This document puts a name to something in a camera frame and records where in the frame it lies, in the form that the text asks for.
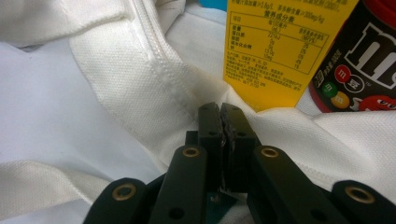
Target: black plastic part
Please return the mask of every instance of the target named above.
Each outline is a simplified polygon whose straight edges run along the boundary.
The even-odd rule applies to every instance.
[[[247,192],[250,158],[258,144],[257,136],[239,107],[222,104],[220,114],[227,138],[223,167],[225,188]]]
[[[251,171],[247,204],[256,223],[348,223],[279,148],[257,147]]]
[[[202,105],[198,110],[198,125],[198,145],[207,152],[206,189],[216,192],[223,185],[223,128],[218,105]]]
[[[201,147],[176,150],[148,223],[204,222],[206,162],[207,154]]]
[[[140,180],[131,178],[116,180],[99,195],[84,224],[142,223],[140,215],[144,209],[146,194],[146,185]]]
[[[331,200],[351,223],[396,223],[396,206],[360,182],[337,182]]]

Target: m&m's container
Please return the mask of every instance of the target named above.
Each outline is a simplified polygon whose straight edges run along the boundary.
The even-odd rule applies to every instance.
[[[359,1],[309,86],[322,112],[396,109],[396,1]]]

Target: m&m's logo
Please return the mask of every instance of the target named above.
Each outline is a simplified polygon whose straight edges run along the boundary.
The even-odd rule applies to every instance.
[[[396,40],[372,23],[367,24],[361,39],[345,59],[375,83],[390,90],[396,86]]]

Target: white cloth bag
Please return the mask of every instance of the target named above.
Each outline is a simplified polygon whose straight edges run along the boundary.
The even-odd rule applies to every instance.
[[[185,132],[196,130],[198,106],[227,102],[245,111],[263,144],[285,150],[315,184],[330,189],[337,180],[354,179],[396,203],[394,112],[318,114],[307,108],[312,102],[306,92],[297,108],[255,113],[219,74],[207,73],[217,71],[207,71],[199,63],[192,63],[198,67],[186,64],[192,56],[180,58],[168,44],[163,34],[184,4],[1,0],[0,39],[23,47],[68,37],[74,59],[98,101],[163,171],[174,150],[183,145]],[[187,46],[180,54],[188,51]],[[101,166],[101,162],[82,162]],[[84,169],[66,171],[33,161],[4,161],[0,164],[0,219],[78,198],[92,203],[108,181],[84,173]],[[33,186],[36,193],[26,194],[26,186]],[[239,217],[233,213],[223,222],[241,220],[247,210],[240,211]]]

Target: yellow carton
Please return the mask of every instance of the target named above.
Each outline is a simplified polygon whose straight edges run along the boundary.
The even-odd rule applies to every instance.
[[[224,79],[256,111],[295,106],[359,0],[229,0]]]

